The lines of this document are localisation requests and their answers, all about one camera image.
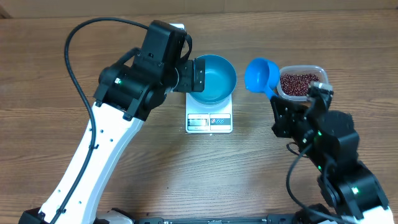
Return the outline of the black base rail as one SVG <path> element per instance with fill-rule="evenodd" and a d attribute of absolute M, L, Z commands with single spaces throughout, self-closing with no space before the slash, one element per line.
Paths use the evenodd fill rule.
<path fill-rule="evenodd" d="M 265 217 L 233 217 L 233 218 L 179 218 L 167 219 L 160 217 L 134 218 L 131 214 L 112 208 L 106 213 L 99 213 L 94 224 L 293 224 L 293 223 L 327 223 L 326 218 L 307 216 L 303 212 L 296 214 L 270 214 Z"/>

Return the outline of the blue plastic measuring scoop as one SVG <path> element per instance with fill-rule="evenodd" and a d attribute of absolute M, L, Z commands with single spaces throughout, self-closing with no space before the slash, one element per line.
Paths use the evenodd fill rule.
<path fill-rule="evenodd" d="M 277 96 L 274 93 L 279 82 L 279 67 L 265 58 L 255 58 L 247 66 L 244 83 L 247 90 L 253 93 L 264 93 L 269 100 Z"/>

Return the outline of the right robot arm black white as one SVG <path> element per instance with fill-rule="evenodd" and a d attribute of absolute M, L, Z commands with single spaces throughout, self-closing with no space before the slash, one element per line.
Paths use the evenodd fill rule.
<path fill-rule="evenodd" d="M 318 185 L 330 213 L 322 204 L 302 209 L 292 223 L 393 223 L 389 201 L 376 176 L 358 159 L 359 134 L 350 114 L 329 109 L 333 95 L 311 95 L 310 106 L 272 96 L 274 134 L 291 138 L 298 158 L 309 158 L 319 170 Z"/>

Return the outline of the red beans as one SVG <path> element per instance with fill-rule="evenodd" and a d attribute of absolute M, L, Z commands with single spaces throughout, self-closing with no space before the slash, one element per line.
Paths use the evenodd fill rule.
<path fill-rule="evenodd" d="M 319 82 L 320 79 L 312 73 L 288 74 L 280 78 L 282 91 L 289 96 L 305 96 L 311 82 Z"/>

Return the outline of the teal blue bowl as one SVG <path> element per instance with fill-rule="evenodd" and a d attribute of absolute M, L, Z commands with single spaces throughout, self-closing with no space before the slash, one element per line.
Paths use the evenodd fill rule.
<path fill-rule="evenodd" d="M 198 59 L 205 60 L 205 88 L 190 95 L 207 105 L 223 101 L 236 87 L 237 74 L 232 63 L 219 55 L 201 55 Z"/>

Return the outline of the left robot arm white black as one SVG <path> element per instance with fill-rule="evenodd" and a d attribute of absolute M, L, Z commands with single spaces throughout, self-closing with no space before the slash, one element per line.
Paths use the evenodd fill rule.
<path fill-rule="evenodd" d="M 101 72 L 95 102 L 86 104 L 90 120 L 61 181 L 41 207 L 24 211 L 19 224 L 133 222 L 117 208 L 97 212 L 119 158 L 168 93 L 205 88 L 205 61 L 182 50 L 192 44 L 183 24 L 155 20 L 145 30 L 141 47 Z"/>

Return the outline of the white digital kitchen scale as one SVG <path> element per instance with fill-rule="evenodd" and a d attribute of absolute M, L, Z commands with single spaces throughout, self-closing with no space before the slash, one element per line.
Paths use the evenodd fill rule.
<path fill-rule="evenodd" d="M 185 130 L 190 134 L 229 134 L 233 132 L 232 96 L 207 105 L 186 94 Z"/>

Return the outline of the clear plastic container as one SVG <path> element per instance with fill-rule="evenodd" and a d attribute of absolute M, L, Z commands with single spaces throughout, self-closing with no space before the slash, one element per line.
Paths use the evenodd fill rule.
<path fill-rule="evenodd" d="M 280 69 L 277 93 L 290 101 L 307 101 L 307 92 L 311 82 L 329 83 L 324 69 L 317 65 L 291 65 Z"/>

